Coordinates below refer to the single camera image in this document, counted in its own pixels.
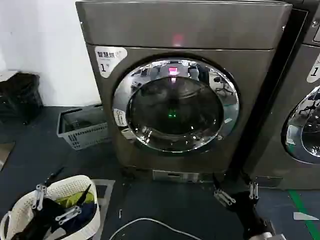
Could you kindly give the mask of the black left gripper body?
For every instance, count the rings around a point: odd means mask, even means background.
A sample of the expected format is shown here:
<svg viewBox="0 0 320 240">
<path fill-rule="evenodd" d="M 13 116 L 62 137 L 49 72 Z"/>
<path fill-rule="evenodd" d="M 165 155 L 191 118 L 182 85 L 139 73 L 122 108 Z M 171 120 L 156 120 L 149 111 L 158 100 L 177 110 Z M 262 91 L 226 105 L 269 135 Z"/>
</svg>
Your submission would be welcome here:
<svg viewBox="0 0 320 240">
<path fill-rule="evenodd" d="M 49 198 L 45 198 L 43 200 L 42 210 L 35 210 L 32 220 L 23 231 L 14 235 L 14 239 L 42 240 L 58 215 L 59 204 Z"/>
</svg>

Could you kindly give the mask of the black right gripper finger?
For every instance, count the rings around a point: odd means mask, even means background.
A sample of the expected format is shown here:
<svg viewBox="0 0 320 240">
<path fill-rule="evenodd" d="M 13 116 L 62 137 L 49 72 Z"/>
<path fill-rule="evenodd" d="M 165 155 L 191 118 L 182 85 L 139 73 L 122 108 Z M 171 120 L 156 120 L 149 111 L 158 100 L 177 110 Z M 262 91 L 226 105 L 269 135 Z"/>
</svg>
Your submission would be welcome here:
<svg viewBox="0 0 320 240">
<path fill-rule="evenodd" d="M 213 181 L 213 188 L 214 188 L 214 191 L 213 191 L 214 197 L 222 205 L 234 205 L 236 203 L 236 200 L 222 190 L 220 183 L 214 173 L 212 173 L 212 181 Z"/>
<path fill-rule="evenodd" d="M 258 199 L 258 183 L 253 181 L 250 176 L 243 172 L 242 177 L 244 182 L 248 185 L 249 190 L 249 198 L 251 200 L 257 200 Z"/>
</svg>

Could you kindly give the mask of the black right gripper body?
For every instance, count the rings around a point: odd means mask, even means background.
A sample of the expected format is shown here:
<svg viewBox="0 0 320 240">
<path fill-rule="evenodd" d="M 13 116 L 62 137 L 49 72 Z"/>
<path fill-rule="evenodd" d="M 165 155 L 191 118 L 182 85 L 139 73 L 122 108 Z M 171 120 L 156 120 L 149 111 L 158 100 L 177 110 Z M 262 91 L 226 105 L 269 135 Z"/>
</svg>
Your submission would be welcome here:
<svg viewBox="0 0 320 240">
<path fill-rule="evenodd" d="M 229 207 L 229 210 L 236 213 L 240 220 L 244 237 L 254 237 L 270 231 L 266 221 L 258 215 L 257 201 L 250 199 L 248 191 L 232 194 L 231 197 L 235 199 L 235 203 Z"/>
</svg>

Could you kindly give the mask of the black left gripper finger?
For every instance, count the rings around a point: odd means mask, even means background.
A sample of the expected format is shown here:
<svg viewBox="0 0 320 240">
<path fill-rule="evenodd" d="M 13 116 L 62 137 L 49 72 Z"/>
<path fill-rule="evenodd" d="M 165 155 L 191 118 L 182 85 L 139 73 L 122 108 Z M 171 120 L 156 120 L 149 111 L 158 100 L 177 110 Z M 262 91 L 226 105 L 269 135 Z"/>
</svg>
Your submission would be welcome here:
<svg viewBox="0 0 320 240">
<path fill-rule="evenodd" d="M 45 196 L 47 195 L 48 187 L 54 182 L 57 176 L 64 170 L 63 167 L 59 168 L 56 172 L 50 174 L 50 176 L 42 183 L 39 183 L 35 187 L 35 199 L 34 209 L 42 210 Z"/>
<path fill-rule="evenodd" d="M 91 188 L 91 184 L 86 188 L 86 190 L 82 193 L 80 198 L 77 200 L 76 204 L 72 206 L 69 210 L 67 210 L 62 215 L 58 215 L 55 217 L 56 222 L 68 222 L 69 220 L 75 218 L 77 215 L 82 213 L 82 206 L 86 200 L 87 194 Z"/>
</svg>

